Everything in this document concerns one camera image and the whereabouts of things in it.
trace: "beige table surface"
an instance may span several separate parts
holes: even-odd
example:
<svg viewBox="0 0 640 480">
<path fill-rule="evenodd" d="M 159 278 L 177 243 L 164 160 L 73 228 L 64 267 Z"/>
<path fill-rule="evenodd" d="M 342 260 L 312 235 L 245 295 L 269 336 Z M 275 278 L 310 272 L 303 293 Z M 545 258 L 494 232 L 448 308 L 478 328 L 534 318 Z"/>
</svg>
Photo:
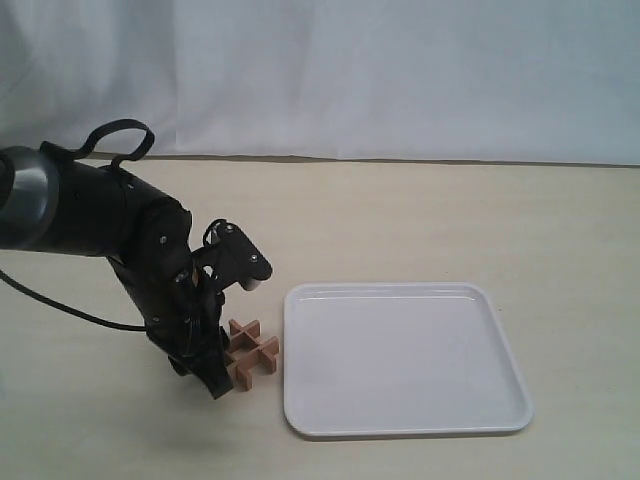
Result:
<svg viewBox="0 0 640 480">
<path fill-rule="evenodd" d="M 499 310 L 536 416 L 520 434 L 312 443 L 282 377 L 212 401 L 143 334 L 0 286 L 0 478 L 640 478 L 640 169 L 145 161 L 195 216 L 240 224 L 272 261 L 223 318 L 282 335 L 316 281 L 468 281 Z M 101 259 L 0 253 L 8 273 L 112 320 L 138 315 Z"/>
</svg>

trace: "cable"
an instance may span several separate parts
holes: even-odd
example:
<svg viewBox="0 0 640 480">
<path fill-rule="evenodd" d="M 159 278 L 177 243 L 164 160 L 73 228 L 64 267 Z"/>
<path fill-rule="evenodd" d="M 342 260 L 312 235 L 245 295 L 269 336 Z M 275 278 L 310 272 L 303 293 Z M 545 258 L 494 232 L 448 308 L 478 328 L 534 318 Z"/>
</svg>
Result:
<svg viewBox="0 0 640 480">
<path fill-rule="evenodd" d="M 102 327 L 113 328 L 114 330 L 124 330 L 127 332 L 146 331 L 146 328 L 144 326 L 124 325 L 122 323 L 110 322 L 108 320 L 103 320 L 102 318 L 94 317 L 93 315 L 89 315 L 88 313 L 82 312 L 80 310 L 76 310 L 75 308 L 65 305 L 64 303 L 56 302 L 55 300 L 45 297 L 44 295 L 40 295 L 39 293 L 34 292 L 30 288 L 25 287 L 24 285 L 22 285 L 21 283 L 17 282 L 13 278 L 11 278 L 9 275 L 4 273 L 2 269 L 0 269 L 0 280 L 4 281 L 7 285 L 15 288 L 20 293 L 23 293 L 26 296 L 31 297 L 32 299 L 40 303 L 44 303 L 45 305 L 55 308 L 56 310 L 60 310 L 64 313 L 68 313 L 69 315 L 82 318 L 87 322 L 95 323 L 96 325 L 100 325 Z"/>
</svg>

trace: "fabric backdrop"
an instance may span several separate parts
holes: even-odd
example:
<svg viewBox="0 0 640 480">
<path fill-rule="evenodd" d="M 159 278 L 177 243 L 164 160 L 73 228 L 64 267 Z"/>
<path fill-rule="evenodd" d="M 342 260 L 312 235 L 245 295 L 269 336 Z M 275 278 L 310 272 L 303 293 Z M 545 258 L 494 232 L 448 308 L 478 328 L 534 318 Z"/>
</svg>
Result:
<svg viewBox="0 0 640 480">
<path fill-rule="evenodd" d="M 639 164 L 639 25 L 637 0 L 0 0 L 0 144 L 134 117 L 155 154 Z"/>
</svg>

